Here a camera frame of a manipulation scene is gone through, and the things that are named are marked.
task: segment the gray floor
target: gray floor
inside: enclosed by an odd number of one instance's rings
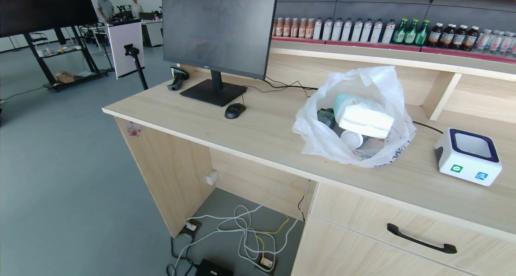
[[[144,53],[149,87],[170,79],[162,48]],[[103,55],[94,59],[99,68],[109,67]],[[83,70],[81,53],[46,62],[53,73]],[[44,83],[27,48],[0,54],[2,99]],[[111,74],[58,94],[36,90],[15,96],[1,106],[2,276],[165,275],[173,260],[168,230],[113,118],[101,111],[140,91],[136,74],[119,80]],[[216,190],[198,214],[229,216],[244,202]],[[253,219],[256,228],[275,230],[284,216],[263,209]],[[199,233],[215,226],[208,221]],[[277,276],[289,274],[301,232],[299,224],[291,233],[289,248],[279,255]],[[196,262],[204,257],[219,261],[236,275],[255,275],[236,254],[239,238],[214,235],[192,247],[190,256]],[[284,237],[277,239],[284,243]],[[184,241],[177,238],[176,252]],[[179,274],[187,268],[182,263]]]

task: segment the plastic bag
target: plastic bag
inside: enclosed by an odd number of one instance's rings
[[[353,94],[383,105],[394,117],[387,138],[368,138],[359,149],[348,148],[332,129],[317,120],[317,110],[333,107],[338,94]],[[381,66],[330,73],[326,83],[299,109],[292,131],[306,142],[302,154],[372,168],[394,162],[414,138],[416,127],[405,110],[403,88],[394,66]]]

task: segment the tv stand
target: tv stand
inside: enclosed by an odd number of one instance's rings
[[[181,92],[181,95],[224,107],[246,91],[245,86],[223,82],[221,72],[212,70],[212,79],[206,79],[188,88]]]

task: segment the man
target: man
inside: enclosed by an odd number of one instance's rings
[[[133,11],[133,17],[136,19],[140,18],[140,13],[143,13],[144,8],[141,4],[138,4],[138,0],[133,0],[133,5],[131,6],[131,11]]]
[[[109,22],[109,19],[114,16],[114,7],[109,0],[98,0],[97,12],[102,18],[102,22]]]

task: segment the computer mouse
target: computer mouse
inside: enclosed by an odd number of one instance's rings
[[[241,103],[233,103],[229,106],[227,106],[227,109],[225,111],[224,116],[227,119],[236,119],[238,118],[243,111],[245,111],[247,108],[245,105],[242,105]]]

